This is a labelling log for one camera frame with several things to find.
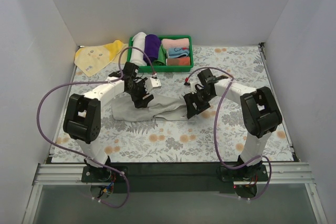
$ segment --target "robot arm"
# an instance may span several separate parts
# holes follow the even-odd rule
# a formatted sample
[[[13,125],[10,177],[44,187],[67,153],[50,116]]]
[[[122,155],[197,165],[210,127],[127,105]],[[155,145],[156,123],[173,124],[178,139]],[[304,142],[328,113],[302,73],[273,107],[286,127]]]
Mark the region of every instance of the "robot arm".
[[[120,78],[120,72],[113,72],[106,79],[108,83],[82,95],[73,94],[69,98],[63,130],[78,143],[86,155],[101,164],[109,162],[101,144],[95,141],[101,127],[101,108],[123,92],[131,95],[136,108],[146,108],[154,98],[149,92],[161,86],[158,79],[137,78],[138,69],[137,65],[126,62],[121,80],[114,81]],[[93,167],[99,167],[91,160],[86,162]]]
[[[231,82],[225,76],[213,76],[210,69],[203,70],[197,76],[202,85],[190,83],[192,92],[184,96],[188,118],[209,108],[209,101],[215,96],[221,97]],[[226,98],[242,107],[244,125],[248,131],[244,150],[238,158],[238,164],[243,164],[263,154],[271,133],[282,123],[282,116],[268,87],[256,89],[232,83]],[[259,163],[261,164],[261,158],[247,166]]]

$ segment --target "yellow cloth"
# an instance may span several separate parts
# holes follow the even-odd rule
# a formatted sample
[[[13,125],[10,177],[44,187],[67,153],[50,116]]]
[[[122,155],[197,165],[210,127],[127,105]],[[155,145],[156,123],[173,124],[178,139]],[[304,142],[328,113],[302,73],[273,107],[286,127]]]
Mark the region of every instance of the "yellow cloth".
[[[124,44],[124,45],[122,45],[122,47],[121,47],[121,49],[120,49],[120,52],[117,53],[117,55],[115,56],[115,58],[111,61],[112,63],[117,63],[117,64],[118,64],[118,60],[119,60],[119,57],[120,57],[120,53],[121,53],[121,51],[122,51],[123,49],[125,49],[126,47],[128,47],[128,44]],[[121,56],[121,60],[120,60],[120,63],[121,63],[121,64],[125,64],[125,63],[126,63],[126,61],[127,61],[127,54],[128,54],[128,50],[126,50],[126,51],[122,54],[122,56]]]
[[[75,65],[88,77],[93,76],[116,58],[123,45],[116,40],[103,46],[79,48],[75,54]]]

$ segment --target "tabletop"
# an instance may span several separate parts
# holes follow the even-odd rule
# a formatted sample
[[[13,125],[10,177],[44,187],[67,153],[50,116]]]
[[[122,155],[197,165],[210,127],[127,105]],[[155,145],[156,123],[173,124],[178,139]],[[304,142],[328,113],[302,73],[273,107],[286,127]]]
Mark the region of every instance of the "tabletop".
[[[193,47],[194,68],[218,67],[235,77],[235,81],[246,86],[270,87],[258,47]],[[108,74],[118,70],[117,64],[109,64],[92,77],[76,69],[74,81],[105,80]],[[189,93],[183,85],[189,73],[158,73],[162,87],[151,93],[178,98]],[[83,94],[94,85],[72,86],[73,93]],[[213,162],[218,161],[214,140],[214,117],[219,98],[210,101],[211,108],[194,117],[192,121],[163,121],[153,119],[143,122],[117,121],[113,118],[111,103],[101,111],[101,131],[96,139],[110,156],[112,162]],[[56,142],[67,148],[81,151],[60,127]],[[218,118],[218,147],[222,159],[237,161],[246,140],[241,108],[225,99]],[[292,161],[292,153],[283,125],[278,126],[268,140],[264,155],[271,161]],[[82,163],[83,158],[59,148],[52,153],[53,163]]]

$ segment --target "white wall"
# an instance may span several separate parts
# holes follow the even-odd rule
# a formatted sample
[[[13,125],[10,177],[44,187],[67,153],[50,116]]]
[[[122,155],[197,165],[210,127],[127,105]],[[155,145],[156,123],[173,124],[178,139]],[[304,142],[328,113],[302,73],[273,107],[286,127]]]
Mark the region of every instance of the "white wall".
[[[266,41],[288,0],[54,0],[78,45],[144,30],[190,34],[198,45]]]
[[[266,59],[294,148],[336,223],[336,0],[289,0]]]
[[[20,223],[48,144],[36,127],[39,100],[70,79],[76,45],[52,0],[0,0],[0,222]],[[43,110],[49,137],[65,90]]]

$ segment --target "green tray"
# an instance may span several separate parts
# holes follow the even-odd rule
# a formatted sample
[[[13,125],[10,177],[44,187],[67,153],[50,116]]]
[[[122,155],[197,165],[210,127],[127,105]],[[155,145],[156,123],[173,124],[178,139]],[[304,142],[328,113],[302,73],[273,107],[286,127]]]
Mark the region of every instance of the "green tray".
[[[194,66],[193,59],[193,47],[191,42],[191,37],[189,35],[162,35],[158,36],[160,40],[162,39],[189,39],[189,50],[190,50],[190,66],[154,66],[155,72],[189,72]],[[133,46],[133,37],[130,38],[129,47]],[[131,59],[132,50],[128,50],[127,61]],[[151,66],[139,67],[139,73],[151,73]]]

